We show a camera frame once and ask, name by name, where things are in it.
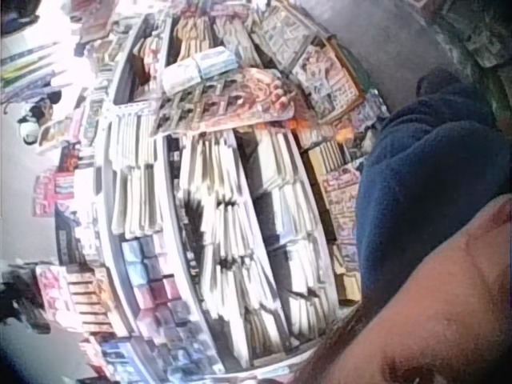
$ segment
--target person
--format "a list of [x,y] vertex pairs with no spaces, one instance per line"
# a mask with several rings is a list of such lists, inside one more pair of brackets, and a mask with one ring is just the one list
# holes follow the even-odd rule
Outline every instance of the person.
[[295,384],[512,382],[511,145],[437,68],[383,125],[357,200],[363,300]]

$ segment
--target human skin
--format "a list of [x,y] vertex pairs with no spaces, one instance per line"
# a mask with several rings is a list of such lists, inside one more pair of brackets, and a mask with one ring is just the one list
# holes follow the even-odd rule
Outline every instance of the human skin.
[[511,202],[496,198],[432,252],[322,382],[470,382],[510,347]]

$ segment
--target blue sleeve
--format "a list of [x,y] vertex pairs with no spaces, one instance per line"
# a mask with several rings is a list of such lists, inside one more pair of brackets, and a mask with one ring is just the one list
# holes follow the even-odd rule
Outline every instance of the blue sleeve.
[[493,125],[489,106],[464,85],[386,122],[357,202],[364,295],[378,286],[392,297],[425,256],[510,191],[511,146]]

